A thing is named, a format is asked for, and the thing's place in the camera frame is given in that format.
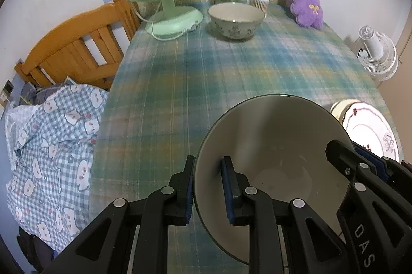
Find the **fan stand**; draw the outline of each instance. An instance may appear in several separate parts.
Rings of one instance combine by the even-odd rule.
[[[163,10],[154,14],[153,21],[155,36],[168,36],[190,31],[203,19],[203,14],[191,6],[175,6],[174,0],[161,0]],[[152,23],[146,24],[146,31],[152,34]]]

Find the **purple plush toy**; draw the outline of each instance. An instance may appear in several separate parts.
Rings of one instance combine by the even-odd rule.
[[[313,26],[322,29],[323,11],[319,0],[289,0],[290,11],[296,17],[296,23],[308,28]]]

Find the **plaid tablecloth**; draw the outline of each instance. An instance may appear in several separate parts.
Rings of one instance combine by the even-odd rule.
[[[271,5],[256,35],[244,42],[220,37],[204,20],[177,40],[155,40],[139,29],[119,67],[100,124],[91,173],[90,212],[117,197],[147,197],[196,156],[209,128],[228,109],[253,96],[288,93],[320,105],[357,98],[388,109],[355,55],[325,26],[299,27]],[[395,130],[398,146],[400,141]],[[188,227],[170,227],[169,273],[247,273],[220,250],[195,212]]]

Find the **wooden headboard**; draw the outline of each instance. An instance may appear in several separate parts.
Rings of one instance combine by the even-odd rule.
[[[109,89],[123,58],[110,25],[120,21],[129,41],[140,25],[129,1],[113,2],[72,17],[46,34],[25,62],[16,65],[18,75],[43,87],[53,84],[48,75],[55,83],[63,83],[69,76],[78,83]],[[106,64],[99,66],[84,43],[83,36],[89,34]]]

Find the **bowl rim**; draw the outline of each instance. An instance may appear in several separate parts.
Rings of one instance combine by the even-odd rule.
[[[329,114],[330,117],[333,118],[334,121],[337,122],[337,123],[342,127],[342,129],[344,130],[346,136],[349,138],[349,141],[352,143],[352,140],[351,140],[351,138],[349,137],[349,134],[346,132],[346,130],[345,130],[345,128],[343,127],[343,125],[342,125],[328,110],[326,110],[324,107],[322,107],[321,105],[317,104],[316,102],[314,102],[314,101],[312,101],[312,100],[309,100],[309,99],[304,98],[304,97],[301,97],[301,96],[292,95],[292,94],[272,93],[272,94],[257,95],[257,96],[248,98],[248,99],[246,99],[246,100],[244,100],[244,101],[242,101],[242,102],[234,105],[234,106],[231,107],[230,109],[228,109],[226,112],[223,113],[222,116],[220,116],[220,117],[213,123],[213,125],[210,127],[210,129],[208,130],[207,134],[206,134],[205,137],[203,138],[202,143],[201,143],[201,145],[200,145],[200,147],[199,147],[199,150],[198,150],[198,152],[197,152],[195,161],[194,161],[194,167],[193,167],[193,202],[194,202],[194,206],[195,206],[195,208],[196,208],[197,215],[199,216],[199,219],[200,219],[200,222],[202,223],[203,228],[206,230],[207,234],[208,234],[209,237],[213,240],[213,242],[215,243],[215,245],[217,245],[223,252],[225,252],[225,253],[226,253],[227,255],[229,255],[231,258],[233,258],[233,259],[235,259],[235,260],[237,260],[237,261],[239,261],[239,262],[241,262],[241,263],[244,263],[244,264],[249,264],[249,263],[246,262],[246,261],[243,261],[242,259],[239,259],[238,257],[234,256],[233,254],[229,253],[229,251],[226,251],[226,249],[224,249],[223,246],[221,246],[221,245],[218,243],[218,241],[212,236],[212,234],[210,233],[210,231],[209,231],[208,228],[206,227],[205,222],[203,221],[203,218],[202,218],[202,216],[201,216],[201,214],[200,214],[200,211],[199,211],[199,206],[198,206],[198,203],[197,203],[196,192],[195,192],[195,190],[196,190],[197,158],[199,157],[199,154],[200,154],[200,151],[201,151],[201,149],[202,149],[202,147],[203,147],[203,144],[205,143],[205,141],[206,141],[206,139],[208,138],[209,134],[211,133],[212,129],[215,127],[215,125],[217,125],[217,124],[222,120],[222,118],[223,118],[226,114],[228,114],[232,109],[236,108],[237,106],[240,106],[241,104],[243,104],[243,103],[245,103],[245,102],[248,102],[248,101],[253,100],[253,99],[256,99],[256,98],[262,98],[262,97],[264,97],[264,96],[287,96],[287,97],[293,97],[293,98],[296,98],[296,99],[298,99],[298,100],[305,100],[305,101],[308,101],[308,102],[316,105],[317,107],[323,109],[327,114]],[[352,150],[355,152],[355,147],[353,146],[353,144],[352,144],[349,148],[352,149]]]
[[[211,10],[213,7],[215,7],[215,6],[221,6],[221,5],[227,5],[228,3],[229,3],[229,4],[236,4],[236,5],[241,4],[242,6],[249,6],[249,7],[255,8],[256,10],[258,10],[259,12],[262,13],[262,17],[259,18],[259,19],[257,19],[257,20],[227,20],[227,19],[223,19],[223,18],[216,17],[216,16],[214,16],[214,15],[212,15],[212,14],[210,13],[210,10]],[[241,3],[241,2],[222,2],[222,3],[217,3],[217,4],[214,4],[213,6],[210,6],[209,9],[207,10],[207,12],[208,12],[209,16],[211,16],[211,17],[213,17],[213,18],[215,18],[215,19],[217,19],[217,20],[222,20],[222,21],[224,21],[224,22],[230,22],[230,23],[255,23],[255,22],[260,22],[260,21],[264,20],[264,12],[263,12],[262,10],[260,10],[259,8],[256,8],[255,6],[251,6],[250,4]]]

